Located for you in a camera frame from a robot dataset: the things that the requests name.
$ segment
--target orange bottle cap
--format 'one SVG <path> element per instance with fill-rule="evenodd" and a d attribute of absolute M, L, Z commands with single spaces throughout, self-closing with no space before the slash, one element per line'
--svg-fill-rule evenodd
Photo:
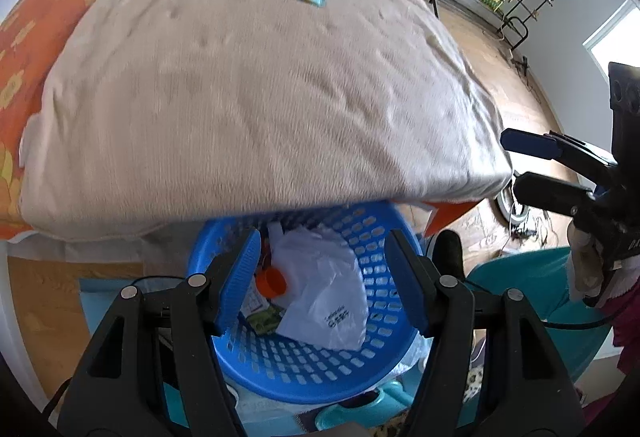
<path fill-rule="evenodd" d="M 271 300 L 287 292 L 287 281 L 275 267 L 268 267 L 255 276 L 255 286 L 258 292 Z"/>

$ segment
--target blue laundry basket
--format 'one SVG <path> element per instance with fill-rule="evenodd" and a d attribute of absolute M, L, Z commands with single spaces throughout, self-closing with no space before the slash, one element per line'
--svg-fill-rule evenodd
<path fill-rule="evenodd" d="M 417 239 L 389 202 L 220 218 L 200 232 L 188 273 L 203 273 L 242 229 L 260 229 L 271 221 L 280 221 L 285 231 L 324 224 L 349 243 L 367 292 L 367 335 L 357 352 L 329 351 L 275 334 L 257 336 L 239 318 L 222 337 L 212 338 L 222 372 L 243 387 L 284 403 L 328 404 L 360 394 L 398 364 L 417 333 L 404 314 L 384 253 L 391 229 L 402 229 L 419 253 Z"/>

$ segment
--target teal fabric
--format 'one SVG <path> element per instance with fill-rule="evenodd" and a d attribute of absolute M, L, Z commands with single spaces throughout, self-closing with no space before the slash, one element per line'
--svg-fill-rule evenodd
<path fill-rule="evenodd" d="M 569 300 L 569 288 L 564 264 L 569 248 L 544 249 L 498 258 L 476 267 L 468 279 L 502 294 L 515 287 L 529 299 L 541 320 L 556 323 L 588 323 L 602 318 L 597 309 L 588 308 L 583 302 Z M 589 366 L 607 334 L 610 325 L 587 331 L 562 331 L 547 329 L 572 381 L 576 381 Z M 459 426 L 473 422 L 478 409 L 478 396 L 463 405 Z"/>

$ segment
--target white cloth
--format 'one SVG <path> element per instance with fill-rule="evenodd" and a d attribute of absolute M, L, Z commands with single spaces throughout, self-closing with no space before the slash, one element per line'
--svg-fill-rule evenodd
<path fill-rule="evenodd" d="M 566 263 L 569 298 L 580 301 L 600 294 L 604 276 L 598 242 L 571 222 L 567 229 L 571 253 Z M 610 298 L 629 292 L 640 278 L 640 255 L 620 261 L 611 281 L 603 291 L 596 307 L 602 307 Z"/>

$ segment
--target window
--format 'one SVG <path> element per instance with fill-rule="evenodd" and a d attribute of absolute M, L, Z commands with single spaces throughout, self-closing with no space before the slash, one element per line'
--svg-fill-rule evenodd
<path fill-rule="evenodd" d="M 640 9 L 627 0 L 584 46 L 607 81 L 609 62 L 640 67 Z"/>

